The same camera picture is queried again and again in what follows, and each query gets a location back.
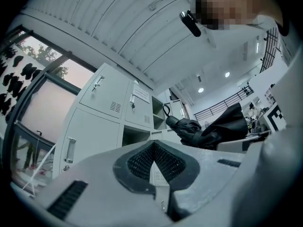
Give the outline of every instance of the white cable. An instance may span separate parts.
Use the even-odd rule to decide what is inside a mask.
[[[45,157],[42,159],[41,163],[39,164],[39,166],[36,168],[36,170],[34,171],[33,175],[31,176],[30,180],[28,181],[28,183],[22,188],[24,189],[29,183],[32,183],[34,177],[36,176],[36,174],[39,172],[40,168],[42,167],[43,163],[46,161],[46,159],[48,158],[48,156],[51,154],[51,152],[53,151],[53,149],[55,149],[56,144],[54,144],[54,146],[51,148],[51,150],[45,155]]]

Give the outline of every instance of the tree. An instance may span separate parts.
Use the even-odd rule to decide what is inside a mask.
[[[56,59],[57,52],[49,46],[44,47],[42,44],[39,44],[39,49],[37,52],[32,46],[24,45],[24,42],[19,44],[18,47],[23,50],[24,53],[34,58],[38,63],[45,67]],[[64,76],[68,74],[68,68],[65,66],[60,66],[56,68],[53,73],[64,79]]]

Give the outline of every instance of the paper sign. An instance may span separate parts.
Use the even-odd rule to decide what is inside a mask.
[[[148,92],[145,92],[136,84],[134,84],[133,94],[145,102],[150,103],[150,94]]]

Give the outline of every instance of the railing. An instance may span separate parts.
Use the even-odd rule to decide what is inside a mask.
[[[272,28],[267,31],[266,49],[260,73],[273,65],[278,45],[278,29]]]
[[[232,95],[231,97],[215,104],[214,106],[207,108],[201,112],[195,114],[196,120],[200,121],[206,119],[212,115],[215,115],[219,112],[225,111],[228,107],[238,103],[239,101],[245,99],[249,95],[254,93],[250,86],[245,87],[241,91],[237,92],[236,94]]]

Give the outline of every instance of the umbrella handle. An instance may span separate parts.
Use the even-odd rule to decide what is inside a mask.
[[[168,113],[165,111],[164,107],[167,107],[167,108],[168,108],[168,110],[169,110]],[[164,106],[163,106],[163,111],[164,111],[165,115],[166,115],[167,117],[169,117],[170,108],[169,108],[167,105],[164,105]]]

